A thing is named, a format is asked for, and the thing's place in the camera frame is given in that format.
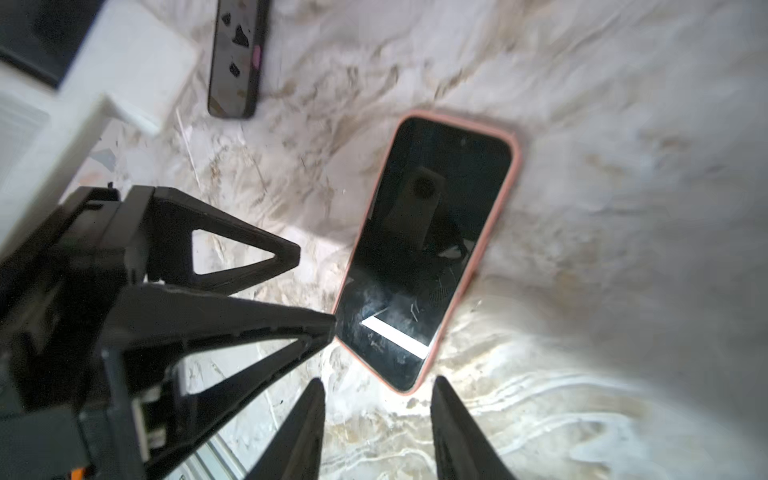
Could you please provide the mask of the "black phone case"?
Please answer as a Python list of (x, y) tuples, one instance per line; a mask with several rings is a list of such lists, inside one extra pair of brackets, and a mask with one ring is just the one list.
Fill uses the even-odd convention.
[(421, 384), (519, 165), (497, 128), (427, 112), (398, 125), (334, 307), (338, 340), (391, 389)]
[(213, 39), (207, 108), (220, 119), (253, 117), (270, 0), (219, 0)]

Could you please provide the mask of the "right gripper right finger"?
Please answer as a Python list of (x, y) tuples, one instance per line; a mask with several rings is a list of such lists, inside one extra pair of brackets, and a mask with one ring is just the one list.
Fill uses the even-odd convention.
[(439, 479), (515, 479), (444, 376), (434, 382), (430, 414)]

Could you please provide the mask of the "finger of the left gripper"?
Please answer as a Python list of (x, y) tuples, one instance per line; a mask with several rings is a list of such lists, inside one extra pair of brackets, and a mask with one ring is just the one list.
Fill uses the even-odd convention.
[[(98, 475), (162, 479), (269, 386), (325, 348), (335, 318), (176, 288), (123, 289), (98, 341), (108, 403), (99, 415)], [(202, 391), (180, 362), (210, 350), (279, 340), (280, 350)]]
[[(295, 268), (299, 245), (250, 225), (174, 188), (154, 190), (150, 206), (148, 278), (200, 291), (232, 295)], [(270, 253), (266, 260), (198, 274), (192, 234), (205, 231)]]

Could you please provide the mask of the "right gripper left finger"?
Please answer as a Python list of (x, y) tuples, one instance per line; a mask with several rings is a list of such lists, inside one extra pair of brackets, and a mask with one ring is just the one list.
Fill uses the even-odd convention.
[(245, 478), (318, 479), (324, 424), (325, 389), (314, 378)]

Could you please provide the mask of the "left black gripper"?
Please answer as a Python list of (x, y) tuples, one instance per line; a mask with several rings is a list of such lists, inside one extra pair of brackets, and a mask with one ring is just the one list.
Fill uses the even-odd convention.
[(146, 186), (80, 187), (2, 262), (2, 478), (95, 465), (81, 412), (108, 312), (146, 274), (149, 208)]

